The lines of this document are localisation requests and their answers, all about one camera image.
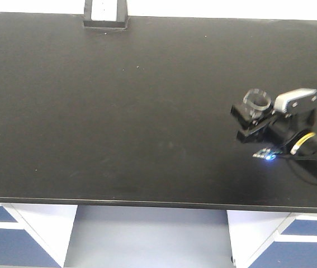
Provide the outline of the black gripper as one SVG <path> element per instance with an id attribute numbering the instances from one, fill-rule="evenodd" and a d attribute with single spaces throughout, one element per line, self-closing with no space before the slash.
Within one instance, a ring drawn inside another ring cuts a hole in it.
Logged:
<path id="1" fill-rule="evenodd" d="M 241 128 L 236 139 L 241 143 L 267 142 L 275 147 L 292 148 L 304 135 L 310 133 L 315 124 L 316 109 L 297 114 L 267 111 L 268 119 L 253 122 L 255 110 L 244 103 L 233 104 L 230 114 L 238 121 Z"/>

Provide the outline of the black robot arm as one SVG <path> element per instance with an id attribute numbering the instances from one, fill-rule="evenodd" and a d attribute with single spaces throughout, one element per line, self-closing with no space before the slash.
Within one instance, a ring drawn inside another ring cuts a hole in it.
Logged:
<path id="1" fill-rule="evenodd" d="M 283 113 L 272 106 L 248 107 L 234 104 L 231 115 L 241 128 L 237 139 L 241 143 L 267 143 L 253 157 L 265 161 L 283 159 L 302 181 L 317 186 L 317 133 L 313 131 L 315 110 Z"/>

